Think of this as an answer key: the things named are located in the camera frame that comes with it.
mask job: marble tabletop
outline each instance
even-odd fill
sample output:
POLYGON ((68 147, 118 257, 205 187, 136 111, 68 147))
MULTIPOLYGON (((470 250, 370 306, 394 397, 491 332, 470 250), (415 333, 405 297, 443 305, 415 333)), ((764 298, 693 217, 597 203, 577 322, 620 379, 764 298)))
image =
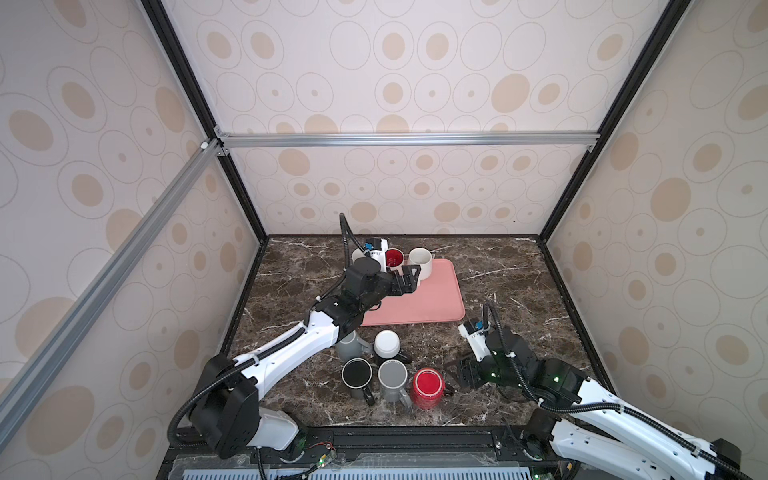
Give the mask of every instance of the marble tabletop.
MULTIPOLYGON (((558 357, 591 374, 584 347, 565 311, 536 243, 510 237, 397 237, 390 245, 404 252, 425 247, 436 258, 453 262, 465 304, 465 319, 479 318, 490 298, 502 323, 530 343, 539 358, 558 357)), ((275 237, 266 249, 257 279, 235 336, 232 356, 248 352, 302 319, 312 298, 327 290, 343 265, 340 237, 275 237)), ((460 322, 364 326, 357 330, 372 342, 382 329, 400 336, 402 349, 413 357, 409 375, 422 367, 446 376, 444 364, 469 352, 458 334, 460 322)), ((402 404, 379 400, 368 407, 351 399, 342 384, 342 363, 325 349, 280 380, 262 406, 293 413, 307 425, 524 425, 535 405, 493 385, 457 389, 434 409, 407 412, 402 404)), ((376 395, 378 382, 372 382, 376 395)))

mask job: black cable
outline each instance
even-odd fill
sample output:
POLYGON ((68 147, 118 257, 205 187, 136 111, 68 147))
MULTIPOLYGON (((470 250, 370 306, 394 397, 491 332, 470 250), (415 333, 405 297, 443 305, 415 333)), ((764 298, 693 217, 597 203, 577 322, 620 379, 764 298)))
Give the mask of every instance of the black cable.
POLYGON ((202 399, 205 395, 210 393, 211 390, 217 388, 219 385, 226 382, 228 379, 232 378, 235 375, 238 375, 240 372, 242 372, 243 370, 245 370, 249 366, 252 366, 255 363, 256 363, 256 359, 246 360, 245 362, 231 369, 229 372, 223 374, 222 376, 218 376, 213 382, 203 387, 202 390, 200 390, 198 393, 192 396, 191 399, 187 400, 181 406, 181 408, 176 412, 174 417, 170 420, 170 424, 168 425, 167 437, 168 437, 168 442, 170 443, 170 446, 176 449, 179 449, 182 447, 201 447, 201 446, 207 445, 205 440, 186 442, 180 439, 177 431, 179 427, 179 422, 200 401, 200 399, 202 399))
POLYGON ((339 214, 339 229, 341 229, 341 244, 344 246, 344 270, 346 271, 347 268, 349 268, 349 265, 351 264, 351 259, 349 258, 349 240, 346 238, 346 230, 344 230, 344 221, 342 219, 344 218, 344 214, 339 214))
POLYGON ((576 460, 569 460, 569 462, 572 465, 571 470, 568 471, 562 480, 574 480, 578 471, 581 470, 581 462, 577 462, 576 460))
POLYGON ((485 302, 482 304, 482 329, 487 330, 488 329, 488 311, 490 310, 488 307, 488 302, 485 302))
POLYGON ((346 221, 346 216, 344 214, 339 214, 339 223, 341 224, 342 238, 344 238, 344 236, 348 234, 349 238, 351 238, 352 242, 354 242, 355 247, 359 248, 360 252, 365 253, 366 249, 357 240, 357 237, 355 237, 355 233, 352 232, 352 228, 349 226, 349 223, 346 221))
POLYGON ((285 348, 289 344, 291 344, 294 340, 302 336, 306 332, 306 329, 298 329, 296 332, 293 333, 293 335, 289 336, 285 340, 283 340, 280 343, 277 343, 276 345, 272 345, 270 348, 264 350, 263 352, 259 353, 259 360, 264 360, 268 356, 275 353, 277 350, 280 350, 282 348, 285 348))
MULTIPOLYGON (((491 311, 491 318, 493 319, 495 327, 498 330, 498 338, 501 341, 502 349, 504 350, 505 354, 508 354, 510 353, 510 350, 507 347, 507 343, 504 338, 504 332, 502 331, 502 324, 498 319, 498 311, 496 310, 496 305, 491 301, 485 302, 485 304, 483 305, 484 313, 485 313, 486 305, 488 306, 488 309, 491 311)), ((531 386, 528 384, 528 380, 523 376, 522 372, 520 371, 520 367, 518 366, 517 362, 514 359, 510 359, 510 360, 511 361, 509 363, 512 367, 512 370, 515 372, 515 376, 518 377, 518 382, 520 384, 520 387, 523 390, 523 393, 526 396, 529 396, 531 399, 535 399, 537 396, 531 389, 531 386)), ((657 431, 666 435, 670 439, 674 440, 676 443, 678 443, 680 446, 682 446, 683 448, 685 448, 690 452, 695 452, 699 448, 698 445, 695 445, 692 442, 688 442, 686 439, 679 436, 677 433, 669 430, 664 425, 661 425, 658 421, 656 421, 656 419, 653 419, 652 417, 645 415, 644 413, 639 412, 635 409, 626 408, 619 403, 595 402, 595 403, 587 403, 587 404, 579 405, 575 407, 569 407, 566 409, 561 409, 561 408, 547 405, 544 401, 542 401, 541 403, 539 403, 538 406, 544 410, 548 410, 549 412, 553 412, 553 413, 558 413, 560 415, 594 412, 597 410, 615 410, 619 413, 623 412, 630 416, 633 416, 634 418, 642 421, 643 423, 646 423, 650 427, 656 429, 657 431)), ((707 460, 708 462, 713 463, 716 467, 720 467, 726 472, 729 472, 731 475, 738 478, 739 480, 752 480, 747 474, 742 473, 738 468, 734 468, 733 466, 729 465, 723 460, 720 460, 714 455, 711 455, 703 450, 700 450, 698 452, 698 455, 701 458, 707 460)))
MULTIPOLYGON (((261 447, 257 449, 257 455, 256 460, 259 465, 259 475, 261 475, 261 480, 266 480, 266 473, 264 472, 264 464, 261 459, 261 447)), ((304 480, 307 477, 310 476, 311 473, 315 472, 317 470, 317 464, 312 465, 308 470, 301 473, 295 473, 293 475, 284 475, 282 477, 275 476, 272 480, 304 480)))

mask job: pink tray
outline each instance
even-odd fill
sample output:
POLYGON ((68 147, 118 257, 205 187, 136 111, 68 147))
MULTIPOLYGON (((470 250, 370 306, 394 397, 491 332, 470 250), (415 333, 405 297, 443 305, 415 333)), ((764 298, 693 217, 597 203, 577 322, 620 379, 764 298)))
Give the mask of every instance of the pink tray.
POLYGON ((464 300, 451 260, 432 261, 432 275, 414 293, 388 296, 380 309, 366 313, 363 326, 455 322, 464 318, 464 300))

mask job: patterned wallpaper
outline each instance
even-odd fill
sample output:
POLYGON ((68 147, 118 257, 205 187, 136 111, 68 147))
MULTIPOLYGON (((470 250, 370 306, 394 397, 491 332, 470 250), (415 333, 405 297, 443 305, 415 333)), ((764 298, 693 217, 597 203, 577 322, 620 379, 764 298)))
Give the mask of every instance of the patterned wallpaper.
POLYGON ((768 2, 685 18, 550 242, 619 393, 768 471, 768 2))
POLYGON ((0 2, 0 391, 200 144, 130 0, 0 2))
POLYGON ((165 0, 237 133, 587 130, 667 0, 165 0))
MULTIPOLYGON (((0 390, 201 142, 131 0, 0 2, 0 390)), ((209 167, 0 455, 0 478, 154 478, 256 240, 209 167)))
POLYGON ((154 479, 257 242, 220 171, 195 183, 0 455, 0 478, 154 479))
POLYGON ((268 233, 541 231, 584 145, 237 148, 268 233))

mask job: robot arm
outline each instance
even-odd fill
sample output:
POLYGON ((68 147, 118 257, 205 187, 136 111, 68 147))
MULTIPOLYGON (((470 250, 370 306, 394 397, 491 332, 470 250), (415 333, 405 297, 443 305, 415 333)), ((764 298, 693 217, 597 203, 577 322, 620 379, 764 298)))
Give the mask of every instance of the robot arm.
MULTIPOLYGON (((343 231, 346 221, 342 217, 343 231)), ((284 450, 302 442, 299 427, 284 412, 259 407, 259 401, 285 375, 319 351, 333 346, 362 324, 365 312, 386 296, 415 291, 421 267, 403 266, 402 275, 386 272, 384 239, 366 241, 367 256, 345 269, 342 279, 316 298, 304 321, 259 348, 229 360, 217 355, 205 365, 195 388, 168 427, 173 446, 192 446, 176 433, 180 419, 187 415, 204 442, 221 458, 229 458, 245 446, 269 446, 284 450)), ((348 254, 345 238, 345 254, 348 254)))
POLYGON ((682 433, 560 359, 538 359, 522 337, 501 326, 492 303, 484 306, 482 322, 464 322, 459 332, 472 348, 459 363, 460 385, 518 387, 541 407, 523 431, 530 455, 560 455, 627 480, 748 478, 739 471, 741 452, 735 445, 682 433), (488 311, 495 328, 488 324, 488 311), (580 429, 553 413, 572 415, 613 438, 580 429))

